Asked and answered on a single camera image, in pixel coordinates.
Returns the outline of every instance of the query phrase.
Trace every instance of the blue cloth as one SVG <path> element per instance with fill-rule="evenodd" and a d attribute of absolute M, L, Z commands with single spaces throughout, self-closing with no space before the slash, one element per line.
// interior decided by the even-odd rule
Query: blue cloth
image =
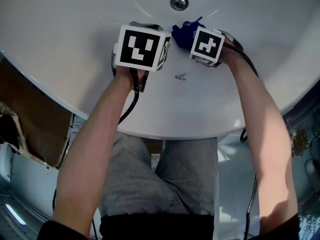
<path fill-rule="evenodd" d="M 205 28 L 204 25 L 199 23 L 201 19 L 202 17 L 194 22 L 185 21 L 182 28 L 179 28 L 177 25 L 172 27 L 172 36 L 180 48 L 191 52 L 192 45 L 194 43 L 194 32 L 199 26 Z"/>

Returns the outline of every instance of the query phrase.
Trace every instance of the brown cardboard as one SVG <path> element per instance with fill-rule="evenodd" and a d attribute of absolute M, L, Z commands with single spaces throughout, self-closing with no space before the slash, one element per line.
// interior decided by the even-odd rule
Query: brown cardboard
<path fill-rule="evenodd" d="M 72 113 L 36 88 L 6 59 L 0 62 L 0 100 L 18 115 L 29 153 L 57 167 Z"/>
<path fill-rule="evenodd" d="M 162 153 L 162 144 L 163 141 L 160 139 L 151 139 L 151 138 L 142 138 L 146 148 L 149 151 L 149 155 L 151 154 L 161 154 Z"/>

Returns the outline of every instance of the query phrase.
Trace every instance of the person's arm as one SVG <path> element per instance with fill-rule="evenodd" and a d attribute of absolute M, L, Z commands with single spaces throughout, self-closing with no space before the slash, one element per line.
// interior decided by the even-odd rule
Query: person's arm
<path fill-rule="evenodd" d="M 222 61 L 235 79 L 248 143 L 258 179 L 260 233 L 267 233 L 298 212 L 291 142 L 272 97 L 246 61 L 223 48 Z"/>
<path fill-rule="evenodd" d="M 52 220 L 87 238 L 102 195 L 121 112 L 132 86 L 129 70 L 119 67 L 59 171 Z"/>

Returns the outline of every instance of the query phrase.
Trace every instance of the wire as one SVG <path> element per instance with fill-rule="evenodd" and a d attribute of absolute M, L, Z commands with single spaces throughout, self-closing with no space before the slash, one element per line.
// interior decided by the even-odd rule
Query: wire
<path fill-rule="evenodd" d="M 133 90 L 134 90 L 134 97 L 133 97 L 133 101 L 131 103 L 131 105 L 129 106 L 129 108 L 126 110 L 126 112 L 124 112 L 124 114 L 120 117 L 119 120 L 119 124 L 121 124 L 121 122 L 123 120 L 125 120 L 127 118 L 127 116 L 131 113 L 131 111 L 135 108 L 138 99 L 139 99 L 139 77 L 138 77 L 138 71 L 135 68 L 130 68 L 129 72 L 132 76 L 132 81 L 133 81 Z M 54 190 L 54 194 L 53 194 L 53 199 L 52 199 L 52 210 L 55 210 L 56 207 L 56 196 L 57 196 L 57 189 Z M 96 231 L 96 225 L 95 225 L 95 219 L 93 218 L 92 220 L 92 226 L 93 226 L 93 231 L 94 231 L 94 236 L 95 239 L 98 240 L 98 236 L 97 236 L 97 231 Z"/>
<path fill-rule="evenodd" d="M 255 175 L 251 199 L 250 199 L 249 206 L 248 206 L 248 209 L 246 210 L 246 214 L 245 214 L 246 223 L 245 223 L 245 231 L 244 231 L 243 240 L 248 239 L 249 227 L 250 227 L 250 213 L 251 213 L 252 206 L 254 204 L 254 200 L 256 198 L 257 189 L 258 189 L 258 179 L 257 179 L 257 175 Z"/>
<path fill-rule="evenodd" d="M 134 109 L 134 107 L 136 106 L 136 104 L 138 102 L 138 99 L 139 99 L 139 77 L 138 77 L 138 71 L 135 68 L 130 68 L 129 71 L 130 71 L 130 74 L 131 74 L 132 80 L 133 80 L 134 97 L 133 97 L 133 101 L 132 101 L 131 105 L 129 106 L 129 108 L 121 116 L 120 121 L 119 121 L 119 125 L 131 113 L 131 111 Z"/>
<path fill-rule="evenodd" d="M 250 59 L 243 51 L 237 49 L 237 48 L 234 47 L 233 45 L 228 44 L 228 43 L 226 43 L 226 42 L 223 43 L 223 46 L 226 47 L 226 48 L 228 48 L 228 49 L 231 49 L 231 50 L 237 52 L 238 54 L 240 54 L 240 55 L 244 58 L 244 60 L 249 64 L 250 68 L 253 70 L 253 72 L 255 73 L 255 75 L 256 75 L 257 77 L 259 77 L 258 72 L 257 72 L 254 64 L 252 63 L 251 59 Z"/>
<path fill-rule="evenodd" d="M 252 63 L 250 58 L 242 50 L 239 50 L 236 47 L 234 47 L 233 45 L 228 44 L 226 42 L 223 43 L 223 46 L 228 48 L 228 49 L 231 49 L 231 50 L 237 52 L 238 54 L 240 54 L 244 58 L 244 60 L 249 64 L 250 68 L 255 73 L 255 75 L 257 77 L 259 77 L 258 72 L 257 72 L 254 64 Z M 244 128 L 242 133 L 241 133 L 241 136 L 240 136 L 240 142 L 244 143 L 247 140 L 248 140 L 247 130 L 246 130 L 246 128 Z M 246 214 L 245 214 L 246 223 L 245 223 L 245 231 L 244 231 L 243 240 L 247 240 L 248 239 L 249 228 L 250 228 L 250 213 L 251 213 L 251 209 L 252 209 L 254 200 L 256 198 L 257 189 L 258 189 L 258 179 L 257 179 L 257 175 L 255 175 L 254 176 L 254 184 L 253 184 L 253 190 L 252 190 L 251 199 L 250 199 L 249 206 L 248 206 L 248 209 L 247 209 Z"/>
<path fill-rule="evenodd" d="M 95 218 L 93 218 L 93 220 L 92 220 L 92 225 L 93 225 L 93 231 L 94 231 L 95 239 L 98 240 L 97 231 L 96 231 L 96 225 L 95 225 Z"/>
<path fill-rule="evenodd" d="M 312 140 L 310 141 L 310 155 L 311 155 L 312 159 L 315 159 L 315 158 L 314 158 L 314 155 L 312 154 L 312 145 L 313 145 L 313 143 L 314 143 L 314 140 L 316 140 L 316 139 L 318 139 L 318 138 L 319 138 L 318 136 L 315 136 L 315 137 L 313 137 Z"/>

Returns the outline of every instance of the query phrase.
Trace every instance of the denim shorts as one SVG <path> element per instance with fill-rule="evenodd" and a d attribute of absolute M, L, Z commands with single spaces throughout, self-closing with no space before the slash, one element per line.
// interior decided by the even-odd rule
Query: denim shorts
<path fill-rule="evenodd" d="M 213 215 L 217 175 L 217 138 L 166 141 L 153 172 L 143 140 L 117 132 L 99 211 Z"/>

